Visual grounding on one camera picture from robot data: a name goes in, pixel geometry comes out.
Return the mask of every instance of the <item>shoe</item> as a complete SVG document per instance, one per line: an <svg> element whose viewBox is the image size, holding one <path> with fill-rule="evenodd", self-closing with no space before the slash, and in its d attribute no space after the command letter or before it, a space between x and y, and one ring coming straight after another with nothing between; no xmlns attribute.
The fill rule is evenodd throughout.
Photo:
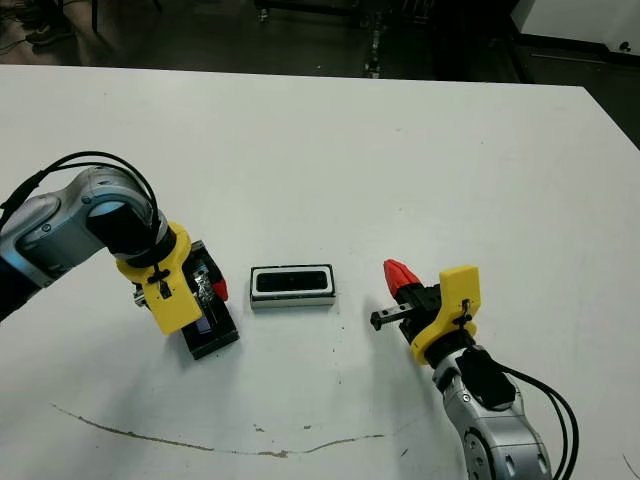
<svg viewBox="0 0 640 480"><path fill-rule="evenodd" d="M55 27L49 24L44 24L38 27L35 32L25 36L24 39L33 46L41 47L72 36L73 28L71 28L71 25L69 24Z"/></svg>
<svg viewBox="0 0 640 480"><path fill-rule="evenodd" d="M9 11L13 18L22 23L25 28L36 28L45 19L44 13L35 0L16 2Z"/></svg>

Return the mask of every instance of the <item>white rectangular object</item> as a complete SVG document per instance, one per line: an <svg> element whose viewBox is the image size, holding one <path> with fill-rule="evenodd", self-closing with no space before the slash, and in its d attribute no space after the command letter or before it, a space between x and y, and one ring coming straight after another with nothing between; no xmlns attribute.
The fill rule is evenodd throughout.
<svg viewBox="0 0 640 480"><path fill-rule="evenodd" d="M331 265L283 265L251 269L251 307L333 305Z"/></svg>

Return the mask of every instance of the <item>black cable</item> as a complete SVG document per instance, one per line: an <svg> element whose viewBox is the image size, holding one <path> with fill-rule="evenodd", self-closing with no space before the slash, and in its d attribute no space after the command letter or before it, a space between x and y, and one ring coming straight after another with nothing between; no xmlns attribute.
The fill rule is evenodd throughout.
<svg viewBox="0 0 640 480"><path fill-rule="evenodd" d="M556 473L553 476L553 480L560 480L560 475L562 474L562 470L564 470L564 464L567 461L567 451L569 450L569 441L567 439L567 426L564 423L564 415L560 411L560 407L558 406L558 402L553 395L546 393L551 405L553 405L553 409L556 411L556 415L558 415L558 420L560 421L560 429L562 430L562 457L560 458L560 463L558 463L558 468L556 469Z"/></svg>
<svg viewBox="0 0 640 480"><path fill-rule="evenodd" d="M15 14L11 12L0 14L0 20L9 20L15 23L22 23L20 20L18 20L18 17L16 17Z"/></svg>
<svg viewBox="0 0 640 480"><path fill-rule="evenodd" d="M151 219L151 231L152 231L152 237L151 237L151 241L155 242L157 236L158 236L158 232L160 231L160 214L158 211L158 202L156 201L156 196L153 192L153 189L151 188L151 185L149 184L149 182L147 181L147 179L144 177L144 175L142 175L142 173L140 173L138 171L137 168L135 168L133 165L131 165L129 162L127 162L126 160L123 160L122 158L113 155L111 153L107 153L107 152L100 152L100 151L96 151L96 150L85 150L82 152L76 152L76 153L72 153L70 155L66 155L65 157L62 157L60 160L57 160L55 162L53 162L51 165L49 165L45 170L44 170L44 174L48 175L49 173L51 173L52 171L55 171L56 168L62 166L63 164L74 160L76 158L82 158L82 157L104 157L104 158L108 158L110 160L113 160L114 162L118 162L122 165L124 165L125 167L127 167L129 170L131 170L140 180L140 182L142 182L142 184L144 185L144 187L147 190L147 193L149 194L149 201L151 202L151 208L152 208L152 219Z"/></svg>
<svg viewBox="0 0 640 480"><path fill-rule="evenodd" d="M143 192L144 196L149 201L149 203L151 203L151 198L149 197L149 194L146 192L146 187L144 187L144 185L140 183L140 180L138 180L138 178L135 175L133 175L129 170L127 170L124 167L121 167L120 165L114 165L113 163L106 163L106 162L78 162L78 163L73 163L71 165L63 165L61 167L56 167L54 172L59 172L62 170L70 170L76 167L108 167L108 168L113 168L114 170L118 170L124 173L125 175L127 175L141 189L144 188L145 190Z"/></svg>
<svg viewBox="0 0 640 480"><path fill-rule="evenodd" d="M508 373L509 375L511 375L511 376L513 376L515 378L518 378L518 379L522 380L523 382L526 382L526 383L528 383L530 385L533 385L534 387L536 387L537 389L541 390L542 392L544 392L549 397L551 397L551 396L555 397L555 399L558 400L558 402L560 402L560 404L563 406L563 408L567 412L567 415L569 417L569 423L571 424L572 442L571 442L571 453L569 454L569 461L567 462L567 468L564 471L564 475L562 476L562 480L568 480L569 478L571 478L571 474L573 473L573 469L575 467L576 460L578 458L578 448L579 448L579 443L580 443L580 433L579 433L579 429L578 429L578 420L576 419L576 416L573 413L573 410L571 409L571 406L562 397L562 395L560 395L558 392L556 392L549 385L547 385L547 384L545 384L545 383L541 382L540 380L537 380L537 379L535 379L533 377L530 377L529 375L527 375L525 373L519 372L517 370L514 370L512 368L506 367L504 365L501 365L498 362L496 362L495 360L493 360L493 362L495 363L496 367L499 368L504 373Z"/></svg>
<svg viewBox="0 0 640 480"><path fill-rule="evenodd" d="M127 169L129 169L129 171L127 171L125 168L122 168L122 167L120 167L118 165L112 165L110 163L104 163L104 162L78 162L78 163L75 163L75 164L72 164L72 165L64 165L65 163L67 163L67 162L69 162L71 160L74 160L76 158L81 158L81 157L104 157L104 158L108 158L108 159L113 160L115 162L121 163ZM22 205L27 200L27 198L29 197L31 192L33 192L33 190L35 190L39 186L40 182L47 175L49 175L52 172L59 171L59 170L65 170L67 168L76 168L76 167L89 166L89 165L106 166L106 167L114 168L114 169L119 170L119 171L124 171L124 172L127 173L127 175L129 175L130 178L132 178L136 182L136 184L138 184L138 182L142 183L144 188L147 190L148 200L151 203L151 208L152 208L152 219L151 219L151 234L152 235L151 235L151 238L149 239L150 240L150 248L155 246L155 242L156 242L156 239L158 237L158 232L160 231L160 214L159 214L159 211L158 211L158 202L156 201L156 196L155 196L155 193L153 192L153 189L151 188L151 185L149 184L147 179L144 177L144 175L142 175L142 173L140 173L129 162L127 162L127 161L123 160L122 158L120 158L120 157L118 157L116 155L113 155L111 153L99 152L99 151L93 151L93 150L87 150L87 151L83 151L83 152L76 152L76 153L72 153L70 155L67 155L65 157L62 157L61 159L53 162L51 165L49 165L44 170L40 170L36 174L34 174L31 177L29 177L28 179L26 179L9 196L9 198L2 205L0 205L0 208L3 209L2 217L0 217L0 232L2 232L2 228L7 223L7 221L11 217L11 215L13 215L13 213L20 207L20 205Z"/></svg>

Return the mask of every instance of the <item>red object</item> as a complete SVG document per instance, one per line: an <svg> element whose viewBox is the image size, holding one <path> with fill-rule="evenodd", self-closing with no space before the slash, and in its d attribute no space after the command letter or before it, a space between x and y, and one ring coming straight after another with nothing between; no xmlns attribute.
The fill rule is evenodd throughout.
<svg viewBox="0 0 640 480"><path fill-rule="evenodd" d="M225 302L229 299L229 292L227 292L227 282L224 280L224 278L219 282L211 285L211 288L213 288L213 291L216 293L216 295L218 295Z"/></svg>
<svg viewBox="0 0 640 480"><path fill-rule="evenodd" d="M384 262L384 278L387 279L387 286L394 298L399 288L412 283L422 284L405 264L391 259Z"/></svg>

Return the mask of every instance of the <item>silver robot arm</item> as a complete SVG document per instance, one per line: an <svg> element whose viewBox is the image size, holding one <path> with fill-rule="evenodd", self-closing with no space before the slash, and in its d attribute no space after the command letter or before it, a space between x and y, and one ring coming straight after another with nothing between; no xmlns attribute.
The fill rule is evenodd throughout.
<svg viewBox="0 0 640 480"><path fill-rule="evenodd" d="M170 251L172 232L159 215L150 248L147 196L130 176L109 167L87 168L66 188L29 198L0 235L0 320L105 246L133 263L150 250Z"/></svg>
<svg viewBox="0 0 640 480"><path fill-rule="evenodd" d="M551 468L540 435L524 414L517 385L513 401L485 406L462 380L458 360L465 349L445 357L437 366L433 381L443 394L444 408L460 436L469 479L549 480Z"/></svg>

